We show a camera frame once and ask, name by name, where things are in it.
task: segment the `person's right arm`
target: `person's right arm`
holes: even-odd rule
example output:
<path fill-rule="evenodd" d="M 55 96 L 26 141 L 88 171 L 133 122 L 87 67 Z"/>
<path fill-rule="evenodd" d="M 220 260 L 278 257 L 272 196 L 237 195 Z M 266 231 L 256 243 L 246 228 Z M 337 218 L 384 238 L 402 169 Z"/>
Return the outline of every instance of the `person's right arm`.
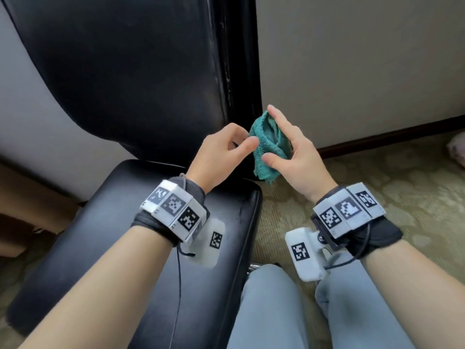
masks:
<path fill-rule="evenodd" d="M 266 153 L 262 160 L 316 203 L 336 187 L 323 161 L 298 127 L 272 105 L 268 112 L 294 149 L 286 160 Z M 465 286 L 401 240 L 362 259 L 362 264 L 400 325 L 418 349 L 463 348 Z"/>

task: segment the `black cord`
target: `black cord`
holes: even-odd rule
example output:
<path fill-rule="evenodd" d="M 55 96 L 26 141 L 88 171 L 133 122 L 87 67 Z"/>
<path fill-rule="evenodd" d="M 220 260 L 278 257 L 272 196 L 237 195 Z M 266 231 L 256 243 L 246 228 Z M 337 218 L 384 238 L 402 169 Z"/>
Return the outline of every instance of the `black cord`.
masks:
<path fill-rule="evenodd" d="M 363 241 L 363 245 L 360 248 L 360 250 L 358 250 L 357 254 L 354 257 L 352 257 L 350 260 L 348 260 L 347 262 L 335 264 L 333 266 L 325 266 L 324 267 L 325 270 L 332 270 L 334 268 L 342 267 L 342 266 L 345 266 L 345 265 L 348 265 L 348 264 L 354 262 L 355 260 L 358 260 L 360 258 L 360 256 L 362 256 L 362 253 L 365 251 L 366 246 L 368 245 L 368 241 L 370 240 L 370 234 L 371 234 L 371 224 L 368 223 L 365 240 Z"/>
<path fill-rule="evenodd" d="M 186 175 L 185 174 L 180 174 L 183 178 L 183 185 L 182 189 L 185 191 L 186 190 Z M 174 320 L 174 327 L 173 327 L 173 332 L 171 333 L 171 340 L 170 340 L 170 346 L 168 347 L 171 349 L 171 345 L 173 344 L 173 339 L 174 339 L 174 332 L 176 331 L 176 324 L 178 323 L 178 317 L 179 317 L 179 309 L 181 308 L 181 261 L 179 260 L 179 252 L 180 252 L 180 247 L 179 244 L 176 247 L 176 255 L 178 257 L 178 275 L 179 275 L 179 300 L 178 300 L 178 310 L 176 311 L 176 319 Z M 189 256 L 191 254 L 185 254 L 184 252 L 181 251 L 183 255 Z"/>

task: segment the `chair backrest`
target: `chair backrest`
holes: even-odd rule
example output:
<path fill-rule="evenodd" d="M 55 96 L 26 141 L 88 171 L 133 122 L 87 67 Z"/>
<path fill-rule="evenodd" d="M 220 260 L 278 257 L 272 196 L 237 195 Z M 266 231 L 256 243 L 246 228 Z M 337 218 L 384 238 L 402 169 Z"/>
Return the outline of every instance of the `chair backrest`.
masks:
<path fill-rule="evenodd" d="M 261 114 L 255 0 L 2 2 L 71 119 L 140 159 L 188 166 Z"/>

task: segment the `floor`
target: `floor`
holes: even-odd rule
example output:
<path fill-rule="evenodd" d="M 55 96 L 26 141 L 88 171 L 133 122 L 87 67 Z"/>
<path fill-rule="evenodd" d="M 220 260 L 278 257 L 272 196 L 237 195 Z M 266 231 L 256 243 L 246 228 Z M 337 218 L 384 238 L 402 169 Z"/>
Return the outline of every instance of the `floor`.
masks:
<path fill-rule="evenodd" d="M 325 164 L 339 183 L 363 181 L 385 207 L 388 218 L 402 228 L 405 239 L 465 283 L 465 169 L 447 156 L 444 147 L 451 137 L 426 137 L 327 159 Z M 312 227 L 312 205 L 282 178 L 260 186 L 264 203 L 253 259 L 282 264 L 305 295 L 314 347 L 331 348 L 327 323 L 313 299 L 315 284 L 299 281 L 284 242 L 287 231 Z M 4 313 L 52 242 L 39 235 L 23 255 L 0 263 L 0 349 L 17 348 L 22 342 L 7 326 Z"/>

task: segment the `gray wall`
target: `gray wall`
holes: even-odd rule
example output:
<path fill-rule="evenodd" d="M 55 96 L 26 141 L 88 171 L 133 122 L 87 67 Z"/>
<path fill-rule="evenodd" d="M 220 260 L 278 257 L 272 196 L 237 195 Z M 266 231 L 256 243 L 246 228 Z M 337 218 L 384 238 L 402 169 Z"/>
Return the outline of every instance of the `gray wall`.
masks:
<path fill-rule="evenodd" d="M 0 4 L 0 156 L 89 199 L 113 168 L 133 158 L 80 129 L 52 97 Z"/>
<path fill-rule="evenodd" d="M 263 105 L 318 147 L 465 107 L 465 0 L 257 0 Z"/>

